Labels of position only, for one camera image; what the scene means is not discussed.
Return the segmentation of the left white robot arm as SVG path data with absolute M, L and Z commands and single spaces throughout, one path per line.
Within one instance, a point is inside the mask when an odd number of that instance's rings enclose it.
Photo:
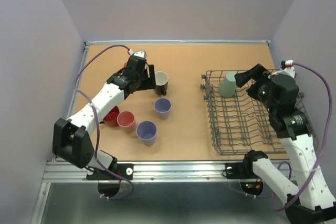
M 90 137 L 99 129 L 103 118 L 130 94 L 154 87 L 154 66 L 147 63 L 145 51 L 135 52 L 126 67 L 114 73 L 79 112 L 56 121 L 52 152 L 78 168 L 97 168 L 104 178 L 113 178 L 117 172 L 117 159 L 96 150 Z

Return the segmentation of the purple cup small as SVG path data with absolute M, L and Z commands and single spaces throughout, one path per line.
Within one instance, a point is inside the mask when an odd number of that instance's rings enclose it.
M 154 108 L 158 117 L 162 120 L 165 120 L 170 115 L 172 104 L 167 98 L 159 98 L 156 100 Z

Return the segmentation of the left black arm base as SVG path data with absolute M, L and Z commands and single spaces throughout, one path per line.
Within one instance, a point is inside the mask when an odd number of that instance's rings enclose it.
M 90 167 L 87 170 L 86 180 L 98 181 L 98 180 L 118 180 L 117 177 L 111 175 L 105 170 Z M 128 180 L 133 179 L 134 164 L 133 163 L 118 163 L 116 167 L 113 168 L 113 173 L 126 178 Z

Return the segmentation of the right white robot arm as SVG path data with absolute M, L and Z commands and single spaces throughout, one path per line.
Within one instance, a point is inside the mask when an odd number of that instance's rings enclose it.
M 314 150 L 311 124 L 296 107 L 299 87 L 294 66 L 291 60 L 283 61 L 281 69 L 271 73 L 257 64 L 235 74 L 235 80 L 240 88 L 254 80 L 247 94 L 268 111 L 269 123 L 285 147 L 297 182 L 292 183 L 262 151 L 246 153 L 233 172 L 239 178 L 261 178 L 281 200 L 281 210 L 291 223 L 319 223 L 335 219 L 335 197 L 321 171 L 321 155 Z

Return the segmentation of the black white-lined mug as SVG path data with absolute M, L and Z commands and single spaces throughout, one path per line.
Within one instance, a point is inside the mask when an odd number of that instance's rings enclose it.
M 155 73 L 154 92 L 158 95 L 166 96 L 168 83 L 169 83 L 169 77 L 168 77 L 167 73 L 165 73 L 163 71 L 157 71 Z

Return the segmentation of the green plastic cup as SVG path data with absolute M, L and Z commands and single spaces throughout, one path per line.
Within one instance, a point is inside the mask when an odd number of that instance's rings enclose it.
M 218 87 L 219 94 L 224 98 L 230 98 L 234 96 L 236 90 L 236 72 L 230 71 L 226 74 L 222 82 Z

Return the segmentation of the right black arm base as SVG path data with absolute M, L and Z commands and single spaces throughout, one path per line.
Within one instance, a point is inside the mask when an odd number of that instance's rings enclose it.
M 227 179 L 250 179 L 253 178 L 242 162 L 225 163 L 222 175 Z

